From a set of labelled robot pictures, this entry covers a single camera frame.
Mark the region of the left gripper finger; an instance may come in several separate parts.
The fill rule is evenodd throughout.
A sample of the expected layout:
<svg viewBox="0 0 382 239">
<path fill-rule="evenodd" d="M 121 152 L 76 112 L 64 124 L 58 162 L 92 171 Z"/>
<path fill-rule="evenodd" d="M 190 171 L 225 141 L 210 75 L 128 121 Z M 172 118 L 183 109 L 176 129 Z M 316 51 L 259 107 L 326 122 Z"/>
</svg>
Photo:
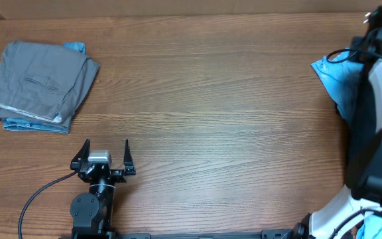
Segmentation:
<svg viewBox="0 0 382 239">
<path fill-rule="evenodd" d="M 88 161 L 88 156 L 90 153 L 90 140 L 86 139 L 82 148 L 77 152 L 74 158 L 71 160 L 70 169 L 73 171 L 79 171 L 84 162 Z"/>
<path fill-rule="evenodd" d="M 128 139 L 125 141 L 123 164 L 125 166 L 125 175 L 136 175 Z"/>
</svg>

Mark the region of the black shorts with mesh lining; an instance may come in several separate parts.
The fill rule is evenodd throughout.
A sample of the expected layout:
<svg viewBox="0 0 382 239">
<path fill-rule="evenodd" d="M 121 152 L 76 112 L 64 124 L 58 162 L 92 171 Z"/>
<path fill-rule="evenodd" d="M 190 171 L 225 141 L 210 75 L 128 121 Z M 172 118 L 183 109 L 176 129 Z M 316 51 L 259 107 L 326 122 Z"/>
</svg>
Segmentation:
<svg viewBox="0 0 382 239">
<path fill-rule="evenodd" d="M 362 64 L 346 61 L 339 64 L 338 70 L 338 110 L 349 125 L 346 163 L 351 163 L 375 135 L 375 98 Z"/>
</svg>

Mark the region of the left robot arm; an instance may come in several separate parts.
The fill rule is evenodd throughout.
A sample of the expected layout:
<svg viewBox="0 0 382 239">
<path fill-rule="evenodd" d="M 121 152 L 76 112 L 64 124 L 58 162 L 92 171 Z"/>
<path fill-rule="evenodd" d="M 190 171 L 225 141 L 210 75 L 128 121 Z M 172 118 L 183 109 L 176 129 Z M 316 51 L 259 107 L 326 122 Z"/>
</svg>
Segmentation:
<svg viewBox="0 0 382 239">
<path fill-rule="evenodd" d="M 73 218 L 72 238 L 120 238 L 118 230 L 111 225 L 115 185 L 124 183 L 136 170 L 129 142 L 125 142 L 122 169 L 112 169 L 108 150 L 90 150 L 90 140 L 70 163 L 71 170 L 89 185 L 89 191 L 75 197 L 70 206 Z"/>
</svg>

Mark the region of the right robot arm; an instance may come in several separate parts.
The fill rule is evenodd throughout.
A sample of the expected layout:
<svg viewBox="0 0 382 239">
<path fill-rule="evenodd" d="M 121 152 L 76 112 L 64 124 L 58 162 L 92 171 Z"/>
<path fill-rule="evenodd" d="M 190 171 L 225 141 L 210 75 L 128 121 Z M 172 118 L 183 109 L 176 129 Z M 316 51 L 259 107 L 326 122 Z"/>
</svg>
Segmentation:
<svg viewBox="0 0 382 239">
<path fill-rule="evenodd" d="M 382 6 L 366 14 L 366 34 L 312 68 L 350 127 L 344 185 L 322 209 L 281 238 L 382 238 Z"/>
</svg>

